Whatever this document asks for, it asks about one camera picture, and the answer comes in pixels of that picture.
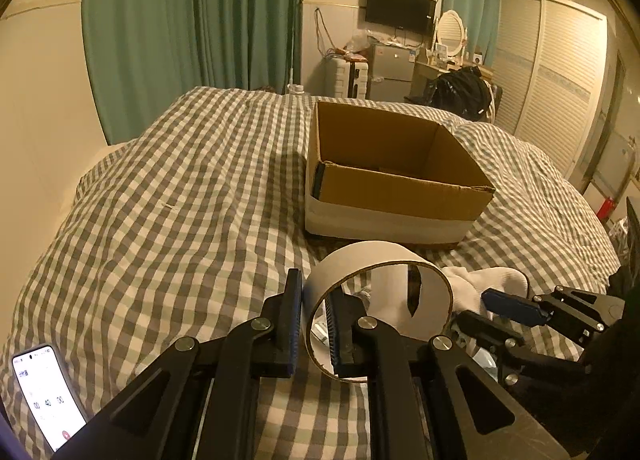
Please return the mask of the silver mini fridge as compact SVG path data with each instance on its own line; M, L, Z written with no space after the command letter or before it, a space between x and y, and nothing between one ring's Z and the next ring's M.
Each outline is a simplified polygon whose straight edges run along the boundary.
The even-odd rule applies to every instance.
M410 94L413 57L409 49L374 43L368 54L371 101L402 103Z

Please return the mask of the white louvered wardrobe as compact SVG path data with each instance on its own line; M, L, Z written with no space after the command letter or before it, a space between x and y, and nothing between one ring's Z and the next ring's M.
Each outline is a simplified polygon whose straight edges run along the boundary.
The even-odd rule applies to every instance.
M606 57L605 15L570 0L501 0L496 124L570 176L597 113Z

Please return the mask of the red fire extinguisher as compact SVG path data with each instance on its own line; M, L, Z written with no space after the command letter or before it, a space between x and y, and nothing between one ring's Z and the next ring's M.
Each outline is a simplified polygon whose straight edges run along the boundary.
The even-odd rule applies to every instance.
M615 209L615 201L611 197L606 197L597 211L597 218L605 222Z

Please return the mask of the white suitcase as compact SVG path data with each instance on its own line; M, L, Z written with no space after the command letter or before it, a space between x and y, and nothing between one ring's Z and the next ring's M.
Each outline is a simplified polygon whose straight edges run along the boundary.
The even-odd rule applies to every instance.
M331 98L367 96L369 65L363 57L332 57L326 61L326 95Z

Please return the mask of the wooden dressing table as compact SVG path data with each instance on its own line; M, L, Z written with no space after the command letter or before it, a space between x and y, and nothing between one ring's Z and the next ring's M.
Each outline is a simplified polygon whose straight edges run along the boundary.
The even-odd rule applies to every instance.
M491 83L494 80L494 71L483 65L475 65L470 62L464 62L460 64L448 64L446 68L439 68L437 65L432 65L420 61L413 63L413 73L410 87L410 96L422 96L428 83L435 80L440 75L447 72L453 72L461 68L476 67L480 71L480 76Z

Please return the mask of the white smartphone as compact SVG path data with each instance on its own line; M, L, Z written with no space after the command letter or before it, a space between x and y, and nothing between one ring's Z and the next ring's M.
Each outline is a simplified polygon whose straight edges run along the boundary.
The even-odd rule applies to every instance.
M88 422L60 353L52 344L39 344L15 354L11 366L30 414L57 452Z

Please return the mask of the large green curtain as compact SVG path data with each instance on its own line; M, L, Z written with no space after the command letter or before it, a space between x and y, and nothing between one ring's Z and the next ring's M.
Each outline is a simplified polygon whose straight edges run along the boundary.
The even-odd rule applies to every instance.
M302 0L81 0L81 23L111 144L195 87L282 92L300 80Z

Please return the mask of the black clothes on chair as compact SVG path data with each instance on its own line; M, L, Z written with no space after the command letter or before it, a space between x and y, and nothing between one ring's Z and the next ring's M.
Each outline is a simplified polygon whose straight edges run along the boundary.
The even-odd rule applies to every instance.
M487 121L495 106L494 91L476 66L445 72L427 84L425 104L469 121Z

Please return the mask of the white oval vanity mirror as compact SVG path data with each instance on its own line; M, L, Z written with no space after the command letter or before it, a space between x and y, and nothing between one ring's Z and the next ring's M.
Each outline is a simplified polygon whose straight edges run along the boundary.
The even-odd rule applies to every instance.
M442 13L436 29L436 41L446 46L449 57L462 54L466 42L466 29L461 16L455 10Z

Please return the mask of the black wall television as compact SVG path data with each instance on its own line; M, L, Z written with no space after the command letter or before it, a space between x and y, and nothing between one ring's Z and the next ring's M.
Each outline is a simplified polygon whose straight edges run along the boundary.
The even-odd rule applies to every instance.
M434 0L367 0L364 19L396 29L430 36L434 28Z

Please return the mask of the brown cardboard box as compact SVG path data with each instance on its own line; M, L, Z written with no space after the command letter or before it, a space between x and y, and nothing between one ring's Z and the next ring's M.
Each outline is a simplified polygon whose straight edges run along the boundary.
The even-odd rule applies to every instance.
M314 106L308 233L450 248L494 195L480 165L439 122L346 103Z

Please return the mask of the white sock bundle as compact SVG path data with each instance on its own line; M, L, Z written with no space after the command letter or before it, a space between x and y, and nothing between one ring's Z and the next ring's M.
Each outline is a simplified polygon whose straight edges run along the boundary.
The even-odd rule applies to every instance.
M488 310L482 301L482 294L488 289L495 289L509 295L527 297L528 279L510 267L489 267L468 271L464 267L447 266L442 273L449 281L454 295L454 313L472 311L487 316Z

